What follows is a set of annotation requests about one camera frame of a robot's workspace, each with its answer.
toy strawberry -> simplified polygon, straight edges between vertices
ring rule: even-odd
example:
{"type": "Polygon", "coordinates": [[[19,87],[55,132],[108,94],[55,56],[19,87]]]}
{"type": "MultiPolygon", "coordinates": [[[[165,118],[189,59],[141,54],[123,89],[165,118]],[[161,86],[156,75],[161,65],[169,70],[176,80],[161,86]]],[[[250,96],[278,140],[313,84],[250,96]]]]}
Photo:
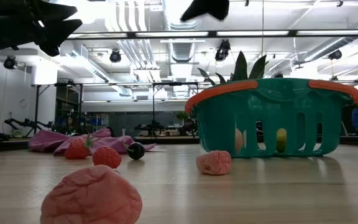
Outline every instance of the toy strawberry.
{"type": "Polygon", "coordinates": [[[111,147],[100,147],[93,154],[93,164],[106,165],[116,169],[121,164],[121,156],[111,147]]]}
{"type": "Polygon", "coordinates": [[[90,147],[92,147],[92,144],[97,140],[99,139],[92,140],[90,134],[86,137],[86,141],[84,141],[82,138],[74,139],[70,143],[68,149],[65,152],[65,158],[66,159],[87,158],[91,154],[90,147]]]}

pink brain toy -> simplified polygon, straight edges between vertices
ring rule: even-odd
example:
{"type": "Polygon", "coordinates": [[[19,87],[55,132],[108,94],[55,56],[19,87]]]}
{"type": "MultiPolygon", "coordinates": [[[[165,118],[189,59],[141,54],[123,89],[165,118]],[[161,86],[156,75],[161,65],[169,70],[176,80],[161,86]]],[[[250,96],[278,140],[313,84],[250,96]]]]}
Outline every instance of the pink brain toy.
{"type": "Polygon", "coordinates": [[[141,211],[135,187],[100,165],[64,177],[42,203],[41,224],[133,224],[141,211]]]}
{"type": "Polygon", "coordinates": [[[230,171],[231,156],[226,151],[212,151],[198,156],[197,169],[203,174],[224,175],[230,171]]]}

black object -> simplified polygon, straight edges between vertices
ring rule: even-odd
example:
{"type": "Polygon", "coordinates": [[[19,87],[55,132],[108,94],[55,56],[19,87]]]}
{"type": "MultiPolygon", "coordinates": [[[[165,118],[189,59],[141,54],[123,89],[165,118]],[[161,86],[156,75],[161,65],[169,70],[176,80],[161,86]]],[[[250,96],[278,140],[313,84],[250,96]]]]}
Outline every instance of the black object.
{"type": "Polygon", "coordinates": [[[230,48],[230,42],[229,40],[222,40],[221,45],[218,48],[218,51],[215,55],[215,60],[217,62],[222,62],[226,59],[227,56],[229,56],[230,48]]]}
{"type": "Polygon", "coordinates": [[[224,20],[229,14],[229,0],[194,0],[180,20],[188,21],[207,13],[220,21],[224,20]]]}
{"type": "Polygon", "coordinates": [[[127,149],[128,156],[134,160],[142,158],[146,152],[144,146],[138,142],[134,142],[129,146],[125,145],[125,143],[123,143],[123,145],[127,149]]]}
{"type": "Polygon", "coordinates": [[[161,132],[165,130],[165,127],[159,122],[156,122],[156,120],[152,120],[151,124],[139,124],[135,127],[135,130],[147,131],[148,136],[155,136],[156,131],[160,130],[161,134],[161,132]]]}
{"type": "Polygon", "coordinates": [[[4,62],[4,67],[6,69],[17,69],[17,61],[15,56],[8,56],[4,62]]]}
{"type": "Polygon", "coordinates": [[[76,7],[41,0],[0,0],[0,50],[34,42],[47,55],[59,55],[59,46],[80,25],[81,20],[66,20],[76,7]]]}
{"type": "Polygon", "coordinates": [[[329,80],[330,81],[338,81],[338,77],[334,75],[329,80]]]}
{"type": "Polygon", "coordinates": [[[273,76],[273,78],[284,78],[283,73],[279,72],[273,76]]]}
{"type": "Polygon", "coordinates": [[[118,63],[121,61],[121,55],[119,54],[118,49],[113,49],[112,53],[110,55],[110,62],[112,63],[118,63]]]}
{"type": "Polygon", "coordinates": [[[330,60],[334,60],[334,59],[338,60],[338,59],[341,59],[341,57],[342,57],[342,52],[340,50],[336,50],[333,53],[328,55],[328,58],[330,60]]]}

wooden table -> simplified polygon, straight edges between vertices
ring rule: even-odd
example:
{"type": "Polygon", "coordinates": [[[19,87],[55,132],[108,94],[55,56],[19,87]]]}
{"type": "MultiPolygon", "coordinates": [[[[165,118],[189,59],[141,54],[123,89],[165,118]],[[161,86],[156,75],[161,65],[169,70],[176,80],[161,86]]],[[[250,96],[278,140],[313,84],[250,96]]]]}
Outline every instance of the wooden table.
{"type": "MultiPolygon", "coordinates": [[[[358,146],[329,157],[236,159],[224,176],[201,175],[198,145],[159,146],[119,172],[136,186],[144,209],[137,223],[358,224],[358,146]]],[[[63,176],[92,166],[50,154],[0,152],[0,223],[39,223],[45,195],[63,176]]]]}

ceiling light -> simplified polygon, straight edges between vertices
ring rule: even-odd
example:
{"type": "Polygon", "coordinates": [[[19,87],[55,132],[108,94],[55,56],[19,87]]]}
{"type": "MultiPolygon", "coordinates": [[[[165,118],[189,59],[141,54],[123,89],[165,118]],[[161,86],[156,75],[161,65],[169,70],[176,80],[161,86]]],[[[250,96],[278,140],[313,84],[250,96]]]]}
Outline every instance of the ceiling light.
{"type": "Polygon", "coordinates": [[[358,35],[358,30],[299,30],[297,35],[358,35]]]}
{"type": "Polygon", "coordinates": [[[108,86],[108,83],[84,83],[83,86],[108,86]]]}
{"type": "Polygon", "coordinates": [[[107,100],[83,101],[83,103],[107,103],[107,100]]]}
{"type": "Polygon", "coordinates": [[[45,27],[45,25],[42,21],[38,21],[38,23],[40,24],[40,26],[45,27]]]}
{"type": "Polygon", "coordinates": [[[153,83],[113,83],[117,86],[142,86],[142,85],[153,85],[153,83]]]}
{"type": "Polygon", "coordinates": [[[136,37],[206,37],[205,31],[138,32],[136,37]]]}
{"type": "Polygon", "coordinates": [[[161,44],[205,43],[205,40],[160,40],[161,44]]]}
{"type": "Polygon", "coordinates": [[[218,37],[224,36],[261,36],[261,35],[288,35],[287,30],[265,30],[265,31],[219,31],[218,37]]]}
{"type": "Polygon", "coordinates": [[[126,38],[128,35],[126,33],[74,33],[68,36],[70,39],[89,39],[89,38],[98,38],[98,39],[108,39],[108,38],[126,38]]]}
{"type": "Polygon", "coordinates": [[[187,102],[188,99],[161,100],[161,102],[187,102]]]}

